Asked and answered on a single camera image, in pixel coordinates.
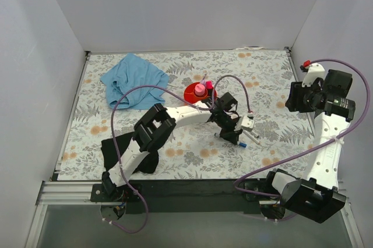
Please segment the blue cap marker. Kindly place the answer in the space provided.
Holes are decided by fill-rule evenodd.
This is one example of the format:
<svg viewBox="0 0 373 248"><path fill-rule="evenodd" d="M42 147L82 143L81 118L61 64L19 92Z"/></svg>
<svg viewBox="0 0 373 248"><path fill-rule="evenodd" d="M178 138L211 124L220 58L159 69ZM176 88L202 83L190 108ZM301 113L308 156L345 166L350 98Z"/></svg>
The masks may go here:
<svg viewBox="0 0 373 248"><path fill-rule="evenodd" d="M221 136L220 136L218 133L215 133L214 136L215 136L216 138L221 138ZM236 142L235 145L240 146L240 147L242 147L242 148L246 148L246 147L247 147L247 145L246 145L245 143L240 142L240 141Z"/></svg>

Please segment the pink glue bottle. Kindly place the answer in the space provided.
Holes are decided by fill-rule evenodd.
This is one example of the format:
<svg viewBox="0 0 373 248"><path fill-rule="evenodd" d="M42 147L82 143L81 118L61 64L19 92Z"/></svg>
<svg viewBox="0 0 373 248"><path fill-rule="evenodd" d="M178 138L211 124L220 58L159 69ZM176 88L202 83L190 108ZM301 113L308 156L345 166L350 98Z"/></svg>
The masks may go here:
<svg viewBox="0 0 373 248"><path fill-rule="evenodd" d="M198 97L205 95L206 88L203 84L197 83L194 88L194 94Z"/></svg>

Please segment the pink black highlighter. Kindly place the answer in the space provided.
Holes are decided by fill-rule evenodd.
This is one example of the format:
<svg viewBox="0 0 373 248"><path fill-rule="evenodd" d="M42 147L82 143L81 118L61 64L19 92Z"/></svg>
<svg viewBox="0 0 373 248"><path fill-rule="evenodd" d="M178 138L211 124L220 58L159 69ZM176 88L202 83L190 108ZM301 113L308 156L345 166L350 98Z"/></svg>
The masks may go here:
<svg viewBox="0 0 373 248"><path fill-rule="evenodd" d="M212 85L212 82L211 81L207 81L206 84L205 84L205 87L210 90L213 88L213 85Z"/></svg>

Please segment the orange cap marker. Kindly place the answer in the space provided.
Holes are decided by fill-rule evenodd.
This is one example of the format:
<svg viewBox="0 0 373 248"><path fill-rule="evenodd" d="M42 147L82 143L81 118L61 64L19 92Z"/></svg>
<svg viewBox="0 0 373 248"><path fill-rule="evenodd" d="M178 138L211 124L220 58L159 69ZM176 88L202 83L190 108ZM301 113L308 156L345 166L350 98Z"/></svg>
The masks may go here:
<svg viewBox="0 0 373 248"><path fill-rule="evenodd" d="M258 139L258 137L256 137L254 134L252 134L251 132L246 132L245 131L245 134L257 145L260 145L260 141Z"/></svg>

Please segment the green cap marker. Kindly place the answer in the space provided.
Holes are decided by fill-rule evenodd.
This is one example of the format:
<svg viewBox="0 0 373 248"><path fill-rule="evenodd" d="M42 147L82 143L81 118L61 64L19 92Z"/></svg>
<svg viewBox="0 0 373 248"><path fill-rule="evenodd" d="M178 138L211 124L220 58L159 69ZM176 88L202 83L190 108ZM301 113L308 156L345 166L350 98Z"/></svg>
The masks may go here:
<svg viewBox="0 0 373 248"><path fill-rule="evenodd" d="M259 138L259 135L258 135L256 132L251 131L251 134L252 134L254 137L256 137L256 138Z"/></svg>

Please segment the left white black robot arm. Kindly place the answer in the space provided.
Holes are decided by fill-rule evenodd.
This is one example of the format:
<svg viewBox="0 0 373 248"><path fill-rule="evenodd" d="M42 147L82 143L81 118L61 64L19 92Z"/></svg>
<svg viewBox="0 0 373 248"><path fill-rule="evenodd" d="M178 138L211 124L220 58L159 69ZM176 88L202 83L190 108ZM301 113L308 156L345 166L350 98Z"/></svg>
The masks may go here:
<svg viewBox="0 0 373 248"><path fill-rule="evenodd" d="M138 120L133 131L102 140L105 170L101 181L105 196L118 201L124 194L123 185L133 173L154 173L159 164L158 150L179 127L214 122L221 128L220 138L238 144L242 117L229 115L237 104L230 93L214 101L198 101L192 107L166 108L155 104Z"/></svg>

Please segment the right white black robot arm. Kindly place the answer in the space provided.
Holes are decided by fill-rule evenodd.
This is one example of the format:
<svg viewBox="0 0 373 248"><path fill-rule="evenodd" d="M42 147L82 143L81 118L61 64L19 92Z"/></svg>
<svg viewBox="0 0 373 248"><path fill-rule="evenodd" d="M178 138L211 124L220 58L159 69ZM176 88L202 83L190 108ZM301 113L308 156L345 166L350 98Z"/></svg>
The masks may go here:
<svg viewBox="0 0 373 248"><path fill-rule="evenodd" d="M302 177L281 169L271 171L264 194L296 214L323 223L341 210L346 197L338 192L337 169L343 140L338 138L353 120L355 102L347 99L353 78L349 73L308 69L303 82L291 84L286 107L314 115L314 147Z"/></svg>

